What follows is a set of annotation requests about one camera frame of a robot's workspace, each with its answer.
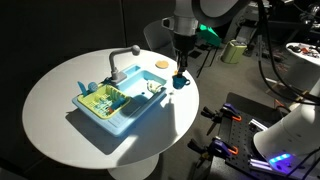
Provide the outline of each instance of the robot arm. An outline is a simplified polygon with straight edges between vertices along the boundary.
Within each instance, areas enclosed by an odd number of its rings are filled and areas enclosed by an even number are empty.
[[[174,16],[163,19],[163,26],[174,32],[178,77],[188,66],[188,54],[196,43],[198,21],[212,28],[229,22],[250,0],[176,0]]]

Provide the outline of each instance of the white round table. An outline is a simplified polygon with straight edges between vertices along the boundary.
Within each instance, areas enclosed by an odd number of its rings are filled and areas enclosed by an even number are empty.
[[[292,42],[286,45],[287,50],[298,57],[298,60],[289,68],[285,80],[301,90],[311,90],[320,77],[320,58],[304,55],[302,52],[295,53],[288,46],[299,46],[309,49],[314,47],[308,44]]]
[[[128,133],[113,137],[71,102],[85,85],[111,76],[108,49],[84,54],[52,69],[30,91],[23,108],[23,127],[31,143],[60,163],[87,169],[108,169],[116,179],[144,179],[154,170],[158,155],[176,143],[192,125],[199,107],[199,92],[191,75],[190,85],[176,90],[172,75],[176,62],[141,50],[139,56],[115,56],[119,71],[132,64],[167,80],[166,97],[138,119]],[[169,67],[159,69],[157,60]]]

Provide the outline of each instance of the blue sink basin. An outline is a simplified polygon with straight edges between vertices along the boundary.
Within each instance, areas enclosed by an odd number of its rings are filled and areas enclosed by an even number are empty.
[[[115,88],[130,97],[130,101],[109,119],[100,119],[97,115],[88,110],[78,102],[77,97],[72,102],[79,107],[94,122],[100,125],[115,137],[121,136],[129,127],[139,119],[152,105],[159,102],[164,97],[166,80],[141,69],[140,66],[133,65],[122,71],[127,78],[115,85]],[[148,90],[148,80],[155,81],[162,85],[159,91],[153,93]]]

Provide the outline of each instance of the green object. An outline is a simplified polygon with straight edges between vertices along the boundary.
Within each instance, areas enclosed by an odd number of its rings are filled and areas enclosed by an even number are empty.
[[[203,24],[200,24],[199,26],[200,32],[198,35],[207,41],[207,43],[214,45],[216,47],[219,47],[221,44],[221,39],[219,38],[218,34],[214,32],[214,30],[211,27],[207,27]]]
[[[225,63],[236,64],[239,62],[239,59],[246,48],[247,45],[239,44],[236,40],[231,40],[227,44],[221,59]]]
[[[77,99],[101,119],[109,119],[130,101],[130,97],[107,84],[99,84],[95,92],[87,96],[81,94]]]

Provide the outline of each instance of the faucet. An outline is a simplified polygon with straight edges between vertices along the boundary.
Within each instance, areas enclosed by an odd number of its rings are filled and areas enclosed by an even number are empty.
[[[120,81],[124,80],[127,78],[127,75],[124,74],[123,72],[119,72],[117,67],[114,65],[114,56],[122,53],[127,53],[127,52],[132,52],[134,56],[138,56],[140,54],[140,47],[137,45],[133,45],[132,47],[128,48],[123,48],[119,50],[112,51],[111,54],[109,55],[109,61],[110,61],[110,66],[111,66],[111,82],[117,84]]]

